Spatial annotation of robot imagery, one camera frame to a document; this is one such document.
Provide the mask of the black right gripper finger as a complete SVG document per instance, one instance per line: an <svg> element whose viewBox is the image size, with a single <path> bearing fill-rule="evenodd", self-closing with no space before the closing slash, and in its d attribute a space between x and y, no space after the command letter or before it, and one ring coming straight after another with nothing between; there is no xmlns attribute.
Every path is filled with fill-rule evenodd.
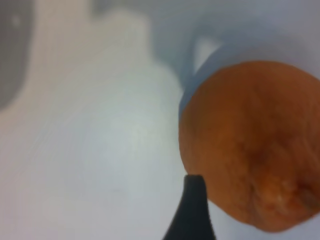
<svg viewBox="0 0 320 240"><path fill-rule="evenodd" d="M207 190L201 175L186 175L183 192L164 240L215 240Z"/></svg>

